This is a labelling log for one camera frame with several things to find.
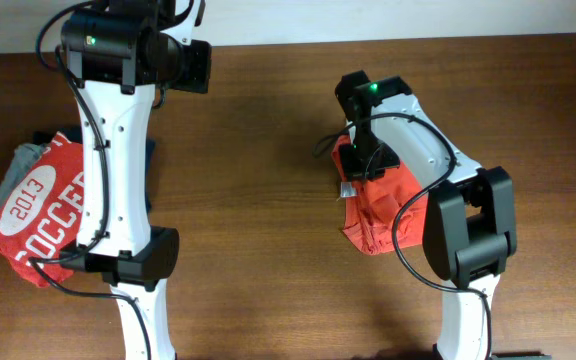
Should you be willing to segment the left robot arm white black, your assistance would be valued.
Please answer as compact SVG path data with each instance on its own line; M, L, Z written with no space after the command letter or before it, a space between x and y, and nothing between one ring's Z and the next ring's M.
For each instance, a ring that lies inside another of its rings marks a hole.
M146 140L151 112L170 90L204 94L211 47L193 38L201 1L96 1L61 30L60 68L78 103L84 204L63 268L98 273L119 307L130 359L172 359L166 288L177 230L150 224Z

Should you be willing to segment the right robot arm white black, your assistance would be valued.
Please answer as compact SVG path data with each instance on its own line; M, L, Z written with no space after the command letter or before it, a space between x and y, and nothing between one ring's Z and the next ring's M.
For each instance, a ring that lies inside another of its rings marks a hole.
M407 167L420 188L396 223L426 200L422 246L441 291L439 359L492 358L492 298L517 248L513 183L501 167L483 168L461 152L422 110L399 76L372 81L364 71L342 76L334 90L346 119L342 173L350 181L384 179Z

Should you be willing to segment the orange McKinney Boyd soccer t-shirt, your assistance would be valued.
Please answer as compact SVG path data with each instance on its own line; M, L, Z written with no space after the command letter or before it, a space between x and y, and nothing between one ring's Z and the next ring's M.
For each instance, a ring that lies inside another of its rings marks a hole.
M342 232L366 255L394 251L392 225L402 206L421 190L412 172L401 163L388 169L375 181L352 181L357 192L345 200L345 223ZM401 218L397 227L397 241L402 249L422 244L427 197L416 201Z

